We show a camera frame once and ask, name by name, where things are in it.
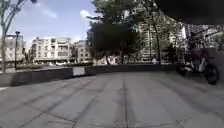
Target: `building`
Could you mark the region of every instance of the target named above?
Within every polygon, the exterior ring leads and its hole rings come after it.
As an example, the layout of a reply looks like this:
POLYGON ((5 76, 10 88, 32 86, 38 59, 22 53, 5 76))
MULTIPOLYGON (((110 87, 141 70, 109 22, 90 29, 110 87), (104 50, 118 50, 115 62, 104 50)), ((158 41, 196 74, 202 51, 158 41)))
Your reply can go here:
MULTIPOLYGON (((143 61, 150 61, 152 58, 156 56, 157 48, 156 48, 156 32, 153 28, 153 26, 147 26, 146 24, 140 24, 139 30, 142 36, 144 37, 145 41, 145 47, 141 50, 141 56, 143 61)), ((163 26, 158 24, 157 25, 157 31, 158 33, 161 33, 163 30, 163 26)), ((170 34, 162 34, 160 36, 160 41, 167 41, 170 42, 170 34)))
POLYGON ((23 36, 18 36, 17 46, 16 46, 16 35, 7 35, 6 36, 6 48, 5 48, 5 57, 6 62, 14 62, 15 57, 17 62, 22 62, 24 59, 25 52, 25 42, 23 40, 23 36))
POLYGON ((32 42, 35 62, 67 63, 71 59, 71 38, 36 37, 32 42))
POLYGON ((192 36, 191 33, 200 33, 201 36, 204 36, 203 32, 204 30, 208 29, 208 25, 190 25, 190 24, 185 24, 185 31, 186 31, 186 37, 192 36))
POLYGON ((75 42, 75 48, 77 49, 77 61, 78 63, 92 61, 92 57, 86 45, 86 40, 80 40, 75 42))

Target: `cloud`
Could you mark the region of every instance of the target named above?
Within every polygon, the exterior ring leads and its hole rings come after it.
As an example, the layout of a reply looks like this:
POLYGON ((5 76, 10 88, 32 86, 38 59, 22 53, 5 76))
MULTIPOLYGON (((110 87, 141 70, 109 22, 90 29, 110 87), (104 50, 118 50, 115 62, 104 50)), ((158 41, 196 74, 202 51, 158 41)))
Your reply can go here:
POLYGON ((91 17, 92 15, 87 10, 80 11, 80 15, 82 18, 91 17))
POLYGON ((40 10, 44 16, 47 16, 53 19, 58 18, 58 14, 56 12, 54 12, 53 10, 51 10, 50 8, 48 8, 46 5, 42 3, 37 3, 35 7, 36 9, 40 10))
POLYGON ((50 9, 44 9, 43 11, 42 11, 42 13, 45 15, 45 16, 48 16, 48 17, 50 17, 50 18, 53 18, 53 19, 57 19, 58 18, 58 14, 57 13, 55 13, 55 12, 53 12, 52 10, 50 10, 50 9))

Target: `pavement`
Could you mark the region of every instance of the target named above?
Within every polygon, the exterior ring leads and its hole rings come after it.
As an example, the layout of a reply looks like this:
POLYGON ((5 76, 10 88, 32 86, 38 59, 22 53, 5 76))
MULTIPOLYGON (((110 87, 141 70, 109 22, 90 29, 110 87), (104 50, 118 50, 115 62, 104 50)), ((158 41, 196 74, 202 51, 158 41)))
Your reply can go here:
POLYGON ((0 91, 0 128, 223 128, 224 88, 174 72, 112 73, 0 91))

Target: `sky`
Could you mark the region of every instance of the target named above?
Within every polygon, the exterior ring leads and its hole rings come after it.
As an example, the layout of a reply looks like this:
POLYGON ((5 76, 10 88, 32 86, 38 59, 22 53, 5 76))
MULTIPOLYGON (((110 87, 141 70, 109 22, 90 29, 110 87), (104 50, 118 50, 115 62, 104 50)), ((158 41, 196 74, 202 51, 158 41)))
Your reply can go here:
POLYGON ((87 16, 94 15, 92 0, 38 0, 27 2, 12 22, 8 34, 20 31, 31 46, 34 37, 70 37, 86 39, 89 29, 87 16))

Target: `apartment building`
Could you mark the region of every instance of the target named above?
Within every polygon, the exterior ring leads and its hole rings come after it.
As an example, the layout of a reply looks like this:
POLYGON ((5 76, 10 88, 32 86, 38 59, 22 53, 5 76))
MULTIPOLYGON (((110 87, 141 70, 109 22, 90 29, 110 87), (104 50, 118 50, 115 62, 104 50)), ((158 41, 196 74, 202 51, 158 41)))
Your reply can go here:
POLYGON ((32 49, 35 62, 67 63, 71 59, 71 38, 36 37, 32 49))
MULTIPOLYGON (((162 30, 161 25, 157 25, 157 31, 161 33, 162 30)), ((147 26, 146 24, 139 25, 140 33, 144 36, 145 47, 140 51, 142 60, 149 61, 153 57, 155 57, 157 49, 155 48, 156 44, 156 32, 153 26, 147 26)), ((160 38, 166 41, 170 41, 170 34, 160 35, 160 38)))
POLYGON ((16 52, 16 61, 22 62, 24 59, 24 46, 25 42, 23 40, 23 36, 19 36, 17 40, 16 46, 16 35, 7 35, 6 36, 6 48, 5 55, 6 61, 8 63, 15 61, 15 52, 16 52))
POLYGON ((78 63, 92 61, 91 55, 86 45, 86 40, 80 40, 75 42, 75 48, 77 49, 77 61, 78 63))

